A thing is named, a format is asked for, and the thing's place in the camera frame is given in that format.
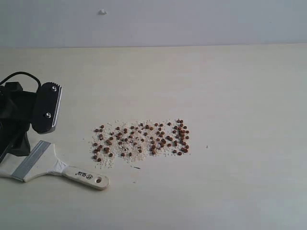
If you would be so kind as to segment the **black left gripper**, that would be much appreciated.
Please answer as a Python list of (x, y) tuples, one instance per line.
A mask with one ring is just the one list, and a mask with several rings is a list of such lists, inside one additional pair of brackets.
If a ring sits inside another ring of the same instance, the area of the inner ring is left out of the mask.
[(0, 87), (0, 161), (9, 153), (17, 157), (30, 154), (27, 137), (36, 92), (25, 91), (19, 82)]

